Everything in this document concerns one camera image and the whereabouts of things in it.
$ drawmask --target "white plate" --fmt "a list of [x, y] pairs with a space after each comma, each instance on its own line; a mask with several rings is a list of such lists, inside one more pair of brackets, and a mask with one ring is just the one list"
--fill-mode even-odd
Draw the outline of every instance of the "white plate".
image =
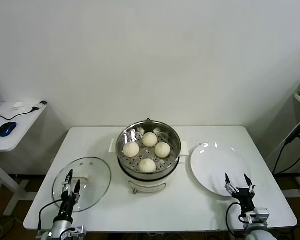
[[219, 142], [198, 146], [191, 155], [190, 164], [196, 179], [206, 189], [221, 196], [230, 196], [225, 189], [226, 173], [236, 188], [248, 187], [244, 174], [252, 177], [250, 167], [238, 151]]

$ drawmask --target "steamed bun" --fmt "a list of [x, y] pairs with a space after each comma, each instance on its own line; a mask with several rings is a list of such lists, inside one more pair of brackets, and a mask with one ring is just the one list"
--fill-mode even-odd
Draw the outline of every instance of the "steamed bun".
[[123, 146], [123, 154], [128, 158], [133, 158], [137, 156], [139, 153], [139, 145], [135, 142], [128, 142]]
[[170, 154], [170, 150], [171, 149], [169, 144], [165, 142], [158, 143], [154, 148], [155, 155], [161, 159], [168, 157]]
[[157, 141], [157, 136], [152, 132], [147, 132], [142, 138], [142, 143], [149, 148], [154, 147], [157, 144]]
[[139, 163], [139, 170], [143, 173], [154, 173], [156, 168], [155, 161], [149, 158], [142, 159]]

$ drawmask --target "mouse cable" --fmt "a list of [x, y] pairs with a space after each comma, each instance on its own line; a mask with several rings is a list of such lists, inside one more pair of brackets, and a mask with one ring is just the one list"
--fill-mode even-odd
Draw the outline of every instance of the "mouse cable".
[[18, 117], [18, 116], [21, 116], [21, 115], [27, 115], [27, 114], [30, 114], [30, 113], [32, 113], [32, 112], [34, 112], [34, 111], [38, 111], [39, 109], [41, 109], [43, 106], [45, 106], [45, 105], [47, 105], [47, 104], [48, 104], [48, 103], [47, 103], [46, 101], [41, 101], [41, 102], [38, 103], [37, 105], [33, 106], [32, 109], [31, 109], [30, 111], [28, 111], [28, 112], [24, 112], [24, 113], [17, 114], [17, 115], [15, 115], [15, 116], [11, 117], [11, 118], [6, 118], [6, 117], [0, 115], [0, 118], [3, 118], [3, 119], [5, 119], [5, 120], [7, 120], [7, 121], [10, 121], [10, 120], [12, 120], [12, 119], [14, 119], [14, 118], [16, 118], [16, 117]]

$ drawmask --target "electric steamer pot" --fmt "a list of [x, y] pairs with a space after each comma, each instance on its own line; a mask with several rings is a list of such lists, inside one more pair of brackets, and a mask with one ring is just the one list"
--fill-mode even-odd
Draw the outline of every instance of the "electric steamer pot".
[[[154, 147], [143, 145], [142, 138], [146, 133], [154, 133], [158, 143], [170, 145], [171, 152], [166, 158], [159, 158], [155, 154]], [[135, 157], [127, 157], [123, 153], [124, 145], [135, 142], [139, 145], [139, 153]], [[154, 182], [168, 177], [177, 168], [181, 151], [181, 141], [177, 132], [169, 125], [152, 121], [140, 121], [127, 127], [119, 136], [116, 142], [116, 154], [123, 172], [129, 177], [141, 182]], [[152, 159], [155, 162], [156, 170], [152, 173], [145, 173], [139, 170], [139, 163], [142, 159]]]

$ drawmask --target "glass lid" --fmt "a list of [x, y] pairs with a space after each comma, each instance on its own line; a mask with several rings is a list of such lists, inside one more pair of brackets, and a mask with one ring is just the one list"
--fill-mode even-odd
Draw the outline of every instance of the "glass lid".
[[63, 183], [70, 170], [73, 170], [71, 181], [72, 192], [80, 180], [80, 198], [73, 212], [81, 212], [96, 205], [108, 191], [111, 182], [109, 165], [98, 157], [83, 157], [67, 165], [55, 178], [52, 187], [53, 200], [60, 200]]

